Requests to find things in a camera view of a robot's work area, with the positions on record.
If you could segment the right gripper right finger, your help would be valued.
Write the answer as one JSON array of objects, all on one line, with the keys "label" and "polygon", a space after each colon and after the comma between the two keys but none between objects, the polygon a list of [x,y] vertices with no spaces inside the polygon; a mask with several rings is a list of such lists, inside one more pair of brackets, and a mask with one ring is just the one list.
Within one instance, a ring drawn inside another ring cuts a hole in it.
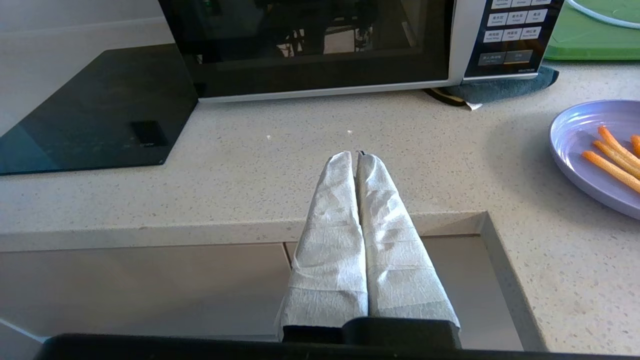
[{"label": "right gripper right finger", "polygon": [[399,191],[382,160],[358,155],[356,197],[369,315],[460,322]]}]

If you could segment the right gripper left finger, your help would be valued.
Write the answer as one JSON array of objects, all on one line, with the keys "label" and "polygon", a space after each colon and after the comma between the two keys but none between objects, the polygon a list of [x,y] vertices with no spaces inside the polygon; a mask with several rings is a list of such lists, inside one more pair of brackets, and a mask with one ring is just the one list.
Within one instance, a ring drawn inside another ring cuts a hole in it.
[{"label": "right gripper left finger", "polygon": [[350,152],[327,160],[291,260],[280,330],[340,328],[369,312],[366,251]]}]

